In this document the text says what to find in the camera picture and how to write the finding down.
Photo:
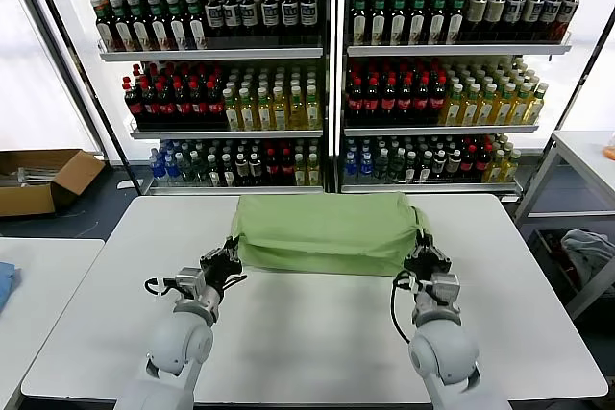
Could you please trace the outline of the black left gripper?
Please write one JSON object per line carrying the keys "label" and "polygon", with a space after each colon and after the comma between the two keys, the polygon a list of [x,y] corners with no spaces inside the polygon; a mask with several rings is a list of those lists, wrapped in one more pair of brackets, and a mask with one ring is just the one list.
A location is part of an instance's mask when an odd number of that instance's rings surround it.
{"label": "black left gripper", "polygon": [[242,264],[238,255],[238,237],[228,236],[224,244],[200,257],[205,283],[219,296],[224,295],[230,276],[241,275]]}

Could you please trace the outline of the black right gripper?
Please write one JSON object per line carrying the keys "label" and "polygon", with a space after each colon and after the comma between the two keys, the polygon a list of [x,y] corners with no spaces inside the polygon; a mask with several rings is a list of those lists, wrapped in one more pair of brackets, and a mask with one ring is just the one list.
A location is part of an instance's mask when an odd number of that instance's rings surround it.
{"label": "black right gripper", "polygon": [[413,250],[404,261],[404,269],[408,272],[407,285],[414,288],[421,281],[430,281],[433,274],[447,274],[451,265],[451,259],[435,246],[431,234],[418,233]]}

